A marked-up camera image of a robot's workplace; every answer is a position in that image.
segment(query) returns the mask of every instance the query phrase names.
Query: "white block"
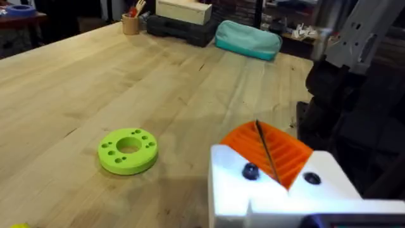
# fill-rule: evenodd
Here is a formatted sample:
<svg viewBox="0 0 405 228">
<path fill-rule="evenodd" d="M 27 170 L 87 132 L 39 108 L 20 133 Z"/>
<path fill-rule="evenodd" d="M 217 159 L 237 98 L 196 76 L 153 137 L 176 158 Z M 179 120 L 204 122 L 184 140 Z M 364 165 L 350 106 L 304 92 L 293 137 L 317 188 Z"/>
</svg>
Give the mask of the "white block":
<svg viewBox="0 0 405 228">
<path fill-rule="evenodd" d="M 184 0 L 156 0 L 156 14 L 183 22 L 204 25 L 211 18 L 211 4 Z"/>
</svg>

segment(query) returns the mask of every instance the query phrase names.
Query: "black case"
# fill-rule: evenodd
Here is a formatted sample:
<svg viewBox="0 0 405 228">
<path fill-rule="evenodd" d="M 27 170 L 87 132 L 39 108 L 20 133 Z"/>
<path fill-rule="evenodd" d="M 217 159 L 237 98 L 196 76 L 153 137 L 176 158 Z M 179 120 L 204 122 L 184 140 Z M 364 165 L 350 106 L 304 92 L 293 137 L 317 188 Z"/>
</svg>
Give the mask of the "black case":
<svg viewBox="0 0 405 228">
<path fill-rule="evenodd" d="M 208 21 L 205 25 L 174 20 L 163 16 L 153 15 L 147 19 L 147 33 L 156 36 L 173 36 L 185 39 L 189 44 L 205 47 L 213 39 L 218 22 Z"/>
</svg>

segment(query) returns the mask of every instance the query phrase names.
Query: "teal zipper pouch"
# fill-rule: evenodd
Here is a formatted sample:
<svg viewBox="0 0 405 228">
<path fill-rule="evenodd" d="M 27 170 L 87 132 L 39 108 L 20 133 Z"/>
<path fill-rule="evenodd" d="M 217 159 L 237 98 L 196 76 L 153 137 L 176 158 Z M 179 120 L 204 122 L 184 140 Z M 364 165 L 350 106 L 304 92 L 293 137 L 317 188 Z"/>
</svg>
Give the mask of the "teal zipper pouch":
<svg viewBox="0 0 405 228">
<path fill-rule="evenodd" d="M 226 20 L 216 30 L 215 45 L 246 56 L 272 60 L 280 51 L 282 39 L 277 34 Z"/>
</svg>

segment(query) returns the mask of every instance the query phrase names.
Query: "blue tape roll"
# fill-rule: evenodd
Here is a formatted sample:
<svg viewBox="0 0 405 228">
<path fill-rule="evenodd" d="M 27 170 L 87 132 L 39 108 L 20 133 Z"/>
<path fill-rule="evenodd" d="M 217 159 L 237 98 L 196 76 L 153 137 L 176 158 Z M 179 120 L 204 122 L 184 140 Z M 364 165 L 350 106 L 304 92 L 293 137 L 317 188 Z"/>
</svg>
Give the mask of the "blue tape roll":
<svg viewBox="0 0 405 228">
<path fill-rule="evenodd" d="M 35 16 L 37 10 L 28 5 L 11 5 L 6 7 L 7 16 Z"/>
</svg>

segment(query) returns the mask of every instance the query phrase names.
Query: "black screw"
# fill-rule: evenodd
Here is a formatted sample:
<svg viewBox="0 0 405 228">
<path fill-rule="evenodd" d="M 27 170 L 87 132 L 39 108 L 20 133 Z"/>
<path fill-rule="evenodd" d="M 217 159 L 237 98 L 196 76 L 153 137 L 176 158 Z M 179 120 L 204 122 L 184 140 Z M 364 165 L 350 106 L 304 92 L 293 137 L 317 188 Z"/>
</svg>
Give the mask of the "black screw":
<svg viewBox="0 0 405 228">
<path fill-rule="evenodd" d="M 321 177 L 319 177 L 318 174 L 314 174 L 312 172 L 305 173 L 304 179 L 311 184 L 321 184 Z"/>
<path fill-rule="evenodd" d="M 253 163 L 248 163 L 243 168 L 242 175 L 250 181 L 255 181 L 259 178 L 259 168 Z"/>
</svg>

